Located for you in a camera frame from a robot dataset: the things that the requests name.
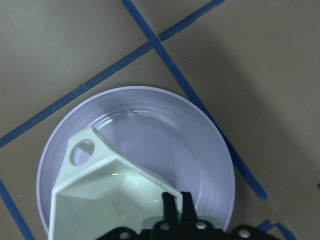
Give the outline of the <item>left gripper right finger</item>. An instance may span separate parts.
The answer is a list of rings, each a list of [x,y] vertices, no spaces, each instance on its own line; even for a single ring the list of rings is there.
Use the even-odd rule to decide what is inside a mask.
[[[182,213],[181,223],[195,223],[198,220],[198,216],[195,210],[193,197],[190,192],[182,191]]]

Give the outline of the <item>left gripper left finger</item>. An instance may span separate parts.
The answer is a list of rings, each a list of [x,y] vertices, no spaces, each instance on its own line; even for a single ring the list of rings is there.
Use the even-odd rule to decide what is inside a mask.
[[[176,206],[176,198],[169,192],[162,193],[163,220],[168,224],[178,224],[179,214]]]

